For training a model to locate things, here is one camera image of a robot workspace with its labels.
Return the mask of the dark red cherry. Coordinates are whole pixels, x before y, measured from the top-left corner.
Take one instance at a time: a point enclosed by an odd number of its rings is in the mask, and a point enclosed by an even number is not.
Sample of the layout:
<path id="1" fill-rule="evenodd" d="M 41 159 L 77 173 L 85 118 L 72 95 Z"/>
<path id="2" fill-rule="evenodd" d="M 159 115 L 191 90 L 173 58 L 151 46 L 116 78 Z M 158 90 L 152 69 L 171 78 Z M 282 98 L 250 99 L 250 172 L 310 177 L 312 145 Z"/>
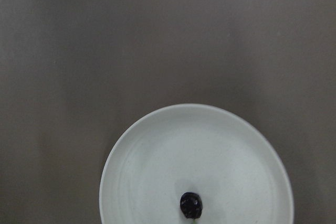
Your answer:
<path id="1" fill-rule="evenodd" d="M 199 194 L 185 192 L 180 199 L 180 210 L 186 219 L 199 219 L 203 211 L 203 203 Z"/>

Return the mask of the white speckled plate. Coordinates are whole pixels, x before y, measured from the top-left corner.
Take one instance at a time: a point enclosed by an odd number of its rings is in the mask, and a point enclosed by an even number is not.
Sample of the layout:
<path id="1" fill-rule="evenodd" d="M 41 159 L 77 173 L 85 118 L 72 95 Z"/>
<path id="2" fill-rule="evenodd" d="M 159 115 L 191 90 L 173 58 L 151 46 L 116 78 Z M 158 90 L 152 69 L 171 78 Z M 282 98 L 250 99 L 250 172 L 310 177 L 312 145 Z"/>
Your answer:
<path id="1" fill-rule="evenodd" d="M 102 223 L 190 223 L 186 192 L 203 203 L 197 223 L 293 223 L 290 181 L 252 125 L 209 105 L 156 110 L 118 139 L 104 166 Z"/>

